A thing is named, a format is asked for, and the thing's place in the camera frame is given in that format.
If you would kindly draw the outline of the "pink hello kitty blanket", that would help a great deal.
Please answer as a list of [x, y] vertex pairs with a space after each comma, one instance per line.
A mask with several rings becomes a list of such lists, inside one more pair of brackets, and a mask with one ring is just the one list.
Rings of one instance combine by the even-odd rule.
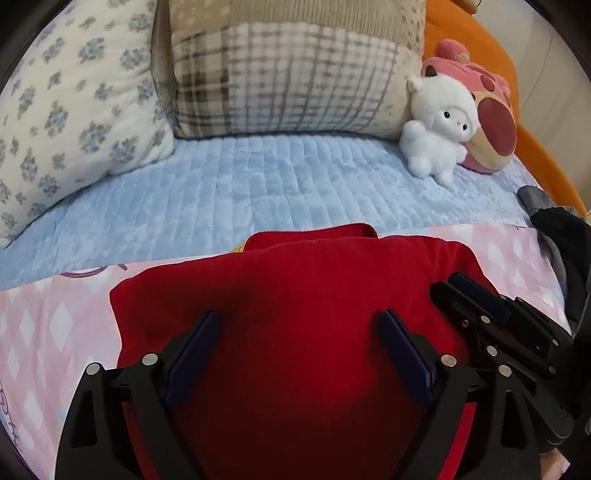
[[[549, 251], [534, 228], [477, 223], [419, 233], [467, 245], [500, 293], [521, 297], [569, 326]], [[2, 291], [1, 422], [38, 478], [54, 475], [61, 429], [84, 368], [117, 363], [121, 339], [110, 290], [152, 265], [113, 264]]]

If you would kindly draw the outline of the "beige plaid pillow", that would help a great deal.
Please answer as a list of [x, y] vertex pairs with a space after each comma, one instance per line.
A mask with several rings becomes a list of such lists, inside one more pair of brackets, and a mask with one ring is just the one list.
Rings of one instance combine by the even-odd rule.
[[304, 132], [397, 138], [423, 1], [161, 1], [159, 97], [181, 139]]

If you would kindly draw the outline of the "white plush lamb toy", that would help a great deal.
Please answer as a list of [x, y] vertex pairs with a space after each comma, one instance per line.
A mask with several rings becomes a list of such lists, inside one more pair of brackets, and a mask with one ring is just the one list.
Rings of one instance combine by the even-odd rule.
[[466, 143], [480, 128], [473, 95], [459, 80], [439, 73], [409, 79], [408, 89], [411, 119], [399, 141], [407, 168], [448, 188], [454, 169], [466, 159]]

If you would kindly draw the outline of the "red polo sweater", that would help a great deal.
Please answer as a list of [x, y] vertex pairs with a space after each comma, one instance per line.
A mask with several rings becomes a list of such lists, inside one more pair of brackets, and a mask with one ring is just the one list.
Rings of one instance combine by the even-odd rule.
[[429, 295], [458, 271], [485, 281], [467, 246], [423, 236], [297, 241], [148, 269], [110, 293], [119, 364], [214, 312], [221, 337], [175, 411], [208, 478], [386, 479], [423, 414], [377, 317], [393, 309], [466, 361]]

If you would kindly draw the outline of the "light blue quilted bedspread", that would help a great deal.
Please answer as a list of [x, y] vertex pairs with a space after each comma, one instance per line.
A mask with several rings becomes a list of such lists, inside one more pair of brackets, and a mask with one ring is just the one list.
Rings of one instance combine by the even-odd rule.
[[34, 221], [1, 252], [3, 289], [71, 271], [217, 254], [260, 231], [367, 223], [382, 235], [527, 217], [518, 159], [457, 168], [450, 188], [413, 177], [398, 147], [344, 135], [180, 141], [167, 159], [106, 178]]

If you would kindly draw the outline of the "pink mushroom plush toy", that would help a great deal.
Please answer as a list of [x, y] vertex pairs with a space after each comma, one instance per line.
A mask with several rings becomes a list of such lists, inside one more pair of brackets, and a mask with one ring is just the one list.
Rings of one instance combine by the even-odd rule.
[[435, 54], [424, 61], [422, 74], [434, 72], [462, 82], [477, 107], [481, 127], [465, 144], [468, 154], [462, 166], [481, 174], [504, 169], [517, 146], [517, 122], [506, 79], [474, 63], [469, 50], [452, 39], [440, 41]]

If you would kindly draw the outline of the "black garment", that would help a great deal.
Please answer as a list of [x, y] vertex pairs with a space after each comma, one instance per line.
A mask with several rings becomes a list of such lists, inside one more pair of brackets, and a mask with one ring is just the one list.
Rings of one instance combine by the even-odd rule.
[[573, 208], [556, 205], [537, 187], [523, 186], [517, 197], [550, 252], [565, 299], [565, 315], [577, 335], [590, 319], [590, 224]]

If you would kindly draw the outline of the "white blue floral pillow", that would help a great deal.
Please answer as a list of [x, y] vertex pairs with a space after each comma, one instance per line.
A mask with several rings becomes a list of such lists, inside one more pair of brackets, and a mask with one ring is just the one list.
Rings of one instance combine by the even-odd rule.
[[168, 157], [151, 74], [154, 1], [73, 1], [1, 93], [1, 245], [66, 196]]

